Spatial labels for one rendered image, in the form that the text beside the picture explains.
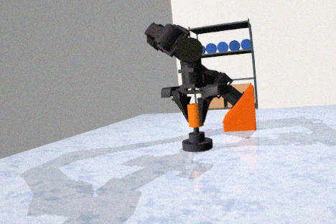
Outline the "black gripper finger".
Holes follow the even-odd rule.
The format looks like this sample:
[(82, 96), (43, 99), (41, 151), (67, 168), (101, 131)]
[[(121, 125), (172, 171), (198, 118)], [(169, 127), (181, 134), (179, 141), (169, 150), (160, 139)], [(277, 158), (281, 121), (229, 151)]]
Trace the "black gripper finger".
[(198, 107), (199, 107), (199, 112), (200, 112), (200, 119), (202, 121), (202, 123), (205, 122), (206, 117), (207, 117), (207, 112), (208, 109), (210, 107), (210, 102), (213, 98), (216, 98), (217, 96), (210, 96), (210, 97), (200, 97), (197, 98), (197, 102), (198, 102)]
[(178, 105), (179, 109), (183, 113), (188, 123), (189, 119), (188, 119), (187, 104), (190, 104), (191, 97), (192, 96), (187, 96), (185, 98), (172, 98), (172, 101), (174, 101)]

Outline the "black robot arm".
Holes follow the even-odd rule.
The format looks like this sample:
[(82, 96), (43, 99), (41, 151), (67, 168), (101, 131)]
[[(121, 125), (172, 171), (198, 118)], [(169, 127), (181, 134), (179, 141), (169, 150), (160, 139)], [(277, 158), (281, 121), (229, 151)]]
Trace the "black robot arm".
[[(155, 50), (160, 50), (167, 55), (173, 55), (180, 60), (180, 65), (188, 65), (201, 63), (202, 43), (195, 38), (189, 37), (189, 31), (183, 26), (176, 24), (156, 25), (154, 22), (145, 31), (147, 36), (147, 43)], [(188, 38), (189, 37), (189, 38)], [(202, 64), (202, 63), (201, 63)], [(205, 68), (203, 71), (203, 80), (205, 87), (213, 83), (228, 83), (229, 93), (217, 96), (218, 99), (223, 97), (229, 104), (234, 105), (241, 99), (244, 91), (241, 93), (230, 85), (233, 80), (230, 79), (225, 73), (216, 70)]]

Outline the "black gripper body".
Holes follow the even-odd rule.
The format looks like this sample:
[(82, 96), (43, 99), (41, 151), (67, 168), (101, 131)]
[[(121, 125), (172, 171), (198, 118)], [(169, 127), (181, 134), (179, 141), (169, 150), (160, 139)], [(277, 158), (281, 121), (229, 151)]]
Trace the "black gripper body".
[[(178, 70), (178, 73), (182, 74), (182, 85), (162, 88), (162, 98), (170, 98), (170, 96), (173, 96), (173, 98), (185, 98), (187, 94), (201, 94), (202, 97), (210, 97), (229, 93), (227, 83), (213, 83), (205, 87), (203, 80), (205, 68), (202, 67), (201, 63), (180, 66), (181, 69)], [(199, 88), (199, 90), (196, 90), (196, 88)]]

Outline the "black stepped round pedestal with short shaft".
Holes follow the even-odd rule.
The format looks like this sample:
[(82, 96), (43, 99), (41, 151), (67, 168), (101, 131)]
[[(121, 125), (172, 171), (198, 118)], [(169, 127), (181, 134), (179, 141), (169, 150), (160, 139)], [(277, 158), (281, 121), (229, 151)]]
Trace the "black stepped round pedestal with short shaft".
[(202, 152), (213, 148), (213, 140), (205, 137), (205, 132), (200, 127), (193, 128), (189, 138), (182, 141), (182, 149), (188, 152)]

